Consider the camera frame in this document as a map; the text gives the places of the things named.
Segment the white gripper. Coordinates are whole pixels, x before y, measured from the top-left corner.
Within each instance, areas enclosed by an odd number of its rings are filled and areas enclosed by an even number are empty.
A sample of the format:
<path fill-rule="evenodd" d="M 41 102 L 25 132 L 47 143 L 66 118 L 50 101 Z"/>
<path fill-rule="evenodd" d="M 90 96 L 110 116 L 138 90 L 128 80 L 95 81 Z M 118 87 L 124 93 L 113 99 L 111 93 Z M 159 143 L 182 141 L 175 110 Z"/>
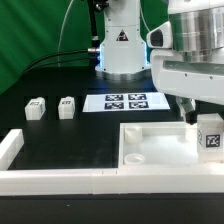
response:
<path fill-rule="evenodd" d="M 179 52 L 168 49 L 154 49 L 150 60 L 154 86 L 177 96 L 186 123 L 197 122 L 195 100 L 224 105 L 224 48 L 213 50 L 212 61 L 206 63 L 184 62 Z"/>

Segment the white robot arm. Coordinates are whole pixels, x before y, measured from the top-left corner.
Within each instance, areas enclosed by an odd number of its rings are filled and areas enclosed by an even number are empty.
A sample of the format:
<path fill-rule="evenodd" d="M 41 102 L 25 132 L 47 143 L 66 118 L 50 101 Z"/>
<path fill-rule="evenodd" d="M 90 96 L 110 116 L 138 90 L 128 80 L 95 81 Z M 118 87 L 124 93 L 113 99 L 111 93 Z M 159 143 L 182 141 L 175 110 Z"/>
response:
<path fill-rule="evenodd" d="M 150 72 L 193 123 L 192 100 L 224 105 L 224 0 L 168 0 L 168 20 L 140 36 L 140 0 L 91 0 L 104 13 L 99 77 L 133 80 Z"/>

